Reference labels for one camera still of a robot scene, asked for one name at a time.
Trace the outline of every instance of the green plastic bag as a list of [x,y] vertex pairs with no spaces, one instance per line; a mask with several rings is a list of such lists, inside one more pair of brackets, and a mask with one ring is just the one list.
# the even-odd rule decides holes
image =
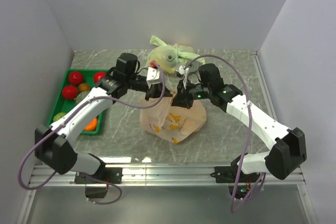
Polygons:
[[[161,39],[152,36],[150,44],[158,46],[154,48],[147,57],[147,65],[155,60],[162,70],[168,74],[174,74],[175,70],[181,65],[188,64],[191,60],[195,59],[198,54],[194,53],[192,47],[181,46],[178,44],[168,45]],[[189,72],[195,72],[199,66],[205,64],[204,58],[198,59],[190,65]]]

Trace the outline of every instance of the metal frame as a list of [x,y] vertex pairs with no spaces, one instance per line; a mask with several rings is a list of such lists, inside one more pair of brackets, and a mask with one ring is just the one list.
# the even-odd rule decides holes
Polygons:
[[[257,74],[258,74],[259,82],[260,82],[260,85],[261,85],[261,89],[263,90],[262,92],[264,94],[264,98],[265,98],[265,101],[266,101],[266,106],[267,106],[268,113],[275,120],[278,120],[277,116],[275,114],[275,110],[274,110],[271,98],[270,98],[270,94],[268,92],[268,88],[267,88],[267,85],[266,85],[266,80],[265,80],[263,71],[261,69],[261,65],[260,65],[259,58],[258,58],[258,52],[254,51],[253,53],[251,53],[251,55],[254,58],[255,67],[256,67],[256,70],[257,70]],[[303,209],[305,210],[308,224],[317,224],[318,221],[317,221],[317,218],[316,218],[314,207],[311,203],[311,200],[310,200],[310,197],[309,197],[309,194],[308,194],[306,181],[304,179],[302,171],[301,171],[301,174],[302,174],[304,183],[303,184],[298,184],[298,190],[299,190],[299,195],[301,197],[302,206],[303,206]]]
[[[210,176],[215,166],[230,166],[229,163],[191,163],[191,164],[109,164],[107,167],[122,167],[122,181],[119,186],[227,186],[229,183],[217,184]],[[30,180],[31,186],[37,186],[53,172],[46,165],[35,166]],[[75,172],[55,175],[45,186],[79,186],[74,184]],[[278,180],[267,174],[267,185],[297,185],[305,181],[300,169],[296,169],[286,180]]]
[[16,220],[16,224],[26,224],[28,221],[31,206],[35,198],[36,190],[27,191],[23,199],[21,210]]
[[[274,107],[272,105],[270,95],[267,89],[265,78],[261,70],[258,59],[258,52],[252,51],[251,56],[255,64],[258,74],[260,86],[266,101],[268,114],[277,119]],[[109,164],[108,167],[122,167],[122,183],[123,186],[228,186],[233,184],[216,184],[214,178],[210,174],[214,172],[215,166],[230,166],[230,163],[174,163],[174,164]],[[51,168],[42,164],[35,165],[33,174],[30,178],[30,185],[37,186],[44,182],[53,172]],[[50,187],[67,187],[76,186],[84,187],[84,184],[74,184],[75,172],[68,172],[64,175],[55,175],[45,186]],[[301,168],[296,169],[285,180],[278,180],[271,174],[267,174],[266,185],[298,185],[298,190],[302,200],[304,210],[306,212],[309,224],[317,223],[310,202],[306,182],[304,180]],[[35,191],[28,191],[24,199],[19,217],[18,224],[26,223]]]

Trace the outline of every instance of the tabletop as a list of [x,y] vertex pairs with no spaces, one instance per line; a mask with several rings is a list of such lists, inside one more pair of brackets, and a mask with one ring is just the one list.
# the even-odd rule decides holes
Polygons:
[[[123,52],[138,56],[141,66],[145,66],[150,49],[128,50],[77,50],[71,65],[76,69],[110,69]],[[267,113],[266,102],[259,83],[254,59],[247,50],[199,49],[200,55],[213,54],[228,60],[244,78],[248,86],[250,100]],[[206,63],[215,63],[224,83],[232,83],[242,89],[242,84],[232,69],[223,62],[206,58]],[[178,79],[165,76],[167,86],[172,87]],[[144,94],[129,91],[122,100],[139,104]],[[140,125],[140,110],[119,103],[104,111],[100,135],[80,135],[75,143],[78,152],[92,153],[108,163],[191,163],[191,162],[231,162],[242,152],[247,135],[247,127],[236,118],[202,100],[207,113],[207,121],[196,133],[178,144],[172,144],[146,132]],[[249,143],[249,153],[267,151],[264,143],[255,135]]]

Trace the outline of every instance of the red ball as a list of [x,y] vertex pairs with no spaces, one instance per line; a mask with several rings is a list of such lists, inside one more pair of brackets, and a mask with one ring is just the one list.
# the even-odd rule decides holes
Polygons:
[[105,72],[97,72],[93,76],[93,80],[95,83],[97,83],[101,78],[103,78],[106,75]]
[[84,76],[79,71],[74,71],[69,74],[68,80],[72,85],[80,85],[84,81]]
[[65,86],[62,89],[62,96],[67,100],[74,100],[78,96],[78,89],[75,86]]

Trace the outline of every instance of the white wall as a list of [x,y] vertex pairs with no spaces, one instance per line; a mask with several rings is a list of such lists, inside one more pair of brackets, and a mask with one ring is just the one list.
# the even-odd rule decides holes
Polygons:
[[[25,191],[16,174],[46,123],[72,51],[44,0],[0,0],[0,223],[14,223]],[[25,167],[28,181],[34,158]]]
[[46,0],[74,49],[260,49],[285,0]]
[[336,223],[336,0],[287,0],[261,64],[280,121],[306,134],[302,170],[320,223]]

